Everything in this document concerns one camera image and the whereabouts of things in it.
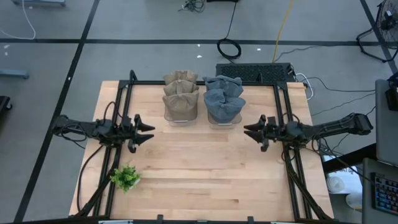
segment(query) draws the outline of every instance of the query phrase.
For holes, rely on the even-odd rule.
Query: yellow cable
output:
[[[290,0],[289,8],[286,10],[284,20],[282,21],[282,25],[281,25],[281,27],[279,29],[278,38],[276,38],[276,44],[275,44],[274,56],[272,58],[272,63],[275,62],[276,53],[278,51],[279,37],[280,37],[280,35],[282,33],[282,29],[284,28],[284,25],[286,23],[287,17],[289,16],[290,11],[292,10],[292,7],[293,7],[293,0]]]

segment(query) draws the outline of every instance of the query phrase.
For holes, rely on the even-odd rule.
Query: concrete floor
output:
[[[68,0],[66,8],[34,4],[32,9],[27,5],[26,10],[38,39],[80,39],[93,2]],[[375,17],[379,1],[366,2]],[[208,3],[201,14],[177,12],[183,3],[183,0],[101,0],[88,38],[216,40],[226,35],[233,3]],[[229,38],[275,40],[288,5],[288,0],[241,1]],[[23,37],[32,35],[20,6],[1,1],[0,18],[0,29]],[[359,0],[304,0],[295,2],[281,40],[353,41],[368,28],[370,23]],[[1,38],[6,36],[0,33],[0,68],[26,69],[30,73],[28,80],[0,78],[0,95],[10,96],[14,104],[0,128],[0,179],[3,180],[0,223],[4,223],[14,220],[77,44],[10,44]],[[366,40],[377,41],[374,34]],[[306,46],[280,45],[278,51],[297,47]],[[366,49],[383,56],[379,46]],[[242,50],[242,57],[236,63],[271,62],[274,46],[247,44],[242,45]],[[284,55],[279,62],[290,62],[296,72],[319,77],[330,88],[344,90],[373,89],[376,79],[392,75],[387,63],[365,56],[357,46],[318,47]],[[217,63],[228,61],[221,57],[215,44],[200,47],[197,44],[85,44],[62,114],[91,120],[101,82],[126,79],[130,69],[141,80],[159,80],[166,73],[182,69],[212,76]],[[316,80],[311,84],[315,90],[309,101],[312,113],[365,95],[330,92]],[[367,113],[373,106],[374,97],[369,96],[316,115],[313,122],[339,119],[353,111]],[[374,124],[374,113],[369,117]],[[341,137],[328,141],[335,146]],[[337,151],[348,153],[374,141],[374,133],[366,137],[350,135]],[[52,139],[24,220],[67,217],[82,157],[83,151],[73,143]],[[344,197],[332,196],[331,200],[336,218],[361,222],[361,214],[351,210]]]

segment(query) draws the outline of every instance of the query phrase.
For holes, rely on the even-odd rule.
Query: white cable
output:
[[[310,91],[311,91],[311,96],[310,96],[309,98],[307,98],[307,100],[311,100],[311,98],[313,97],[313,90],[312,90],[312,87],[311,87],[311,83],[309,82],[309,80],[307,79],[307,77],[306,77],[304,74],[302,74],[302,73],[296,73],[296,76],[297,76],[297,75],[303,76],[304,79],[305,79],[305,81],[307,82],[308,87],[310,88]]]
[[[20,40],[33,40],[33,39],[36,38],[36,30],[33,28],[32,24],[30,23],[29,18],[27,17],[27,14],[26,14],[26,11],[25,11],[25,0],[22,0],[22,10],[24,11],[26,20],[27,20],[27,22],[29,23],[30,28],[32,28],[32,30],[33,30],[33,37],[32,37],[32,38],[28,38],[28,37],[16,37],[16,36],[14,36],[14,35],[11,35],[11,34],[8,34],[8,33],[4,32],[4,31],[1,30],[1,29],[0,29],[0,32],[2,32],[3,34],[6,34],[6,35],[9,36],[9,37],[15,38],[15,39],[20,39]]]

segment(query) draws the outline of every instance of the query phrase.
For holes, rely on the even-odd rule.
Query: wooden table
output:
[[[117,86],[118,82],[103,82],[94,119],[101,119],[106,105],[115,100]],[[293,113],[301,122],[311,124],[302,83],[288,83],[288,87]],[[154,220],[163,214],[165,220],[243,221],[253,216],[256,221],[293,221],[285,164],[280,157],[282,144],[270,142],[268,151],[261,152],[260,145],[243,133],[243,126],[256,123],[261,114],[276,116],[272,87],[244,86],[242,121],[234,129],[222,130],[210,129],[204,91],[201,86],[196,125],[171,127],[164,119],[163,86],[133,86],[129,116],[139,113],[144,123],[156,127],[150,132],[155,137],[139,146],[135,154],[129,152],[127,143],[124,145],[120,165],[136,166],[142,180],[126,194],[116,189],[111,218]],[[284,107],[282,92],[280,97]],[[88,141],[82,162],[98,146],[97,141]],[[104,152],[98,153],[84,171],[82,205],[98,186]],[[332,217],[321,160],[306,149],[301,155],[307,189]],[[297,193],[300,214],[305,217],[302,196]],[[106,189],[100,214],[104,213],[107,194]],[[76,212],[75,192],[70,214]]]

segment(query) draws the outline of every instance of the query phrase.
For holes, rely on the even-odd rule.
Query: green plant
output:
[[[126,193],[132,186],[136,185],[140,179],[140,174],[136,173],[136,167],[123,166],[122,170],[114,170],[111,181]]]

